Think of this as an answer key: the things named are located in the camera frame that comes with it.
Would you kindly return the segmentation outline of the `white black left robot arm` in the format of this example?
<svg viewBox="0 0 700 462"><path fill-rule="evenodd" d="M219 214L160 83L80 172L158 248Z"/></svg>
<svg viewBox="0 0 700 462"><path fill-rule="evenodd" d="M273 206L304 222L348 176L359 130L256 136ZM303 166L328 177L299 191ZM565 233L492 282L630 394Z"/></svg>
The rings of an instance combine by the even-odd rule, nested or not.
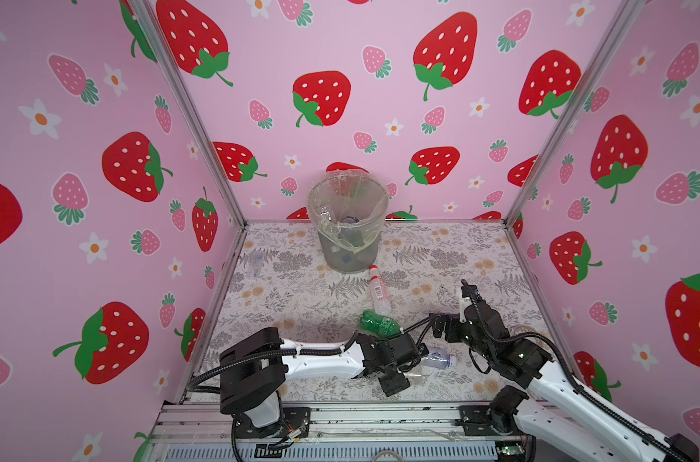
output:
<svg viewBox="0 0 700 462"><path fill-rule="evenodd" d="M345 342L319 344L291 341L268 327L221 353L220 412L244 414L257 429L276 425L280 387L304 378L376 379L391 397L411 386L406 373L428 354L408 333L381 338L356 331Z"/></svg>

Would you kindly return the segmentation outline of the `clear bottle blue cap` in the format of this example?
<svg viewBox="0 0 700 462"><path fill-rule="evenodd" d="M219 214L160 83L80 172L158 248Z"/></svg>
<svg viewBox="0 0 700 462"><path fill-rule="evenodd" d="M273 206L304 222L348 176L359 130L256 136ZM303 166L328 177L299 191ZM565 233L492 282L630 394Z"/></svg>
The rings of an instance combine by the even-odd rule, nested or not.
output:
<svg viewBox="0 0 700 462"><path fill-rule="evenodd" d="M455 354L449 352L445 348L429 348L429 352L423 357L421 364L425 367L436 370L445 370L454 368L458 363L458 358Z"/></svg>

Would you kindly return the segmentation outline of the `Pocari Sweat bottle apart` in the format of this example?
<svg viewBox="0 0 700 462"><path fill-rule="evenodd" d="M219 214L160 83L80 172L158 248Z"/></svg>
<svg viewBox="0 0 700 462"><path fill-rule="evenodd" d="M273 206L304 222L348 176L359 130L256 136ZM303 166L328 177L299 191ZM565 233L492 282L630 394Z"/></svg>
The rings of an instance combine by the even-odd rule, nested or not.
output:
<svg viewBox="0 0 700 462"><path fill-rule="evenodd" d="M319 225L328 234L336 232L337 218L332 204L323 204L318 209Z"/></svg>

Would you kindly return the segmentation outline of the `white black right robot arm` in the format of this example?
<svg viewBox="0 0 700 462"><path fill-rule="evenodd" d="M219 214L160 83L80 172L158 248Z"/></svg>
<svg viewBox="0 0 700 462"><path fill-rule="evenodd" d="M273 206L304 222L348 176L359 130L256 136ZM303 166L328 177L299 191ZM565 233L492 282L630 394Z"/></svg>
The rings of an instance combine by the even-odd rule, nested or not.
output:
<svg viewBox="0 0 700 462"><path fill-rule="evenodd" d="M575 378L556 346L542 335L511 335L484 301L461 315L434 314L433 334L462 343L509 380L488 406L488 422L506 435L519 430L573 458L594 461L697 461L698 446L668 436L600 396Z"/></svg>

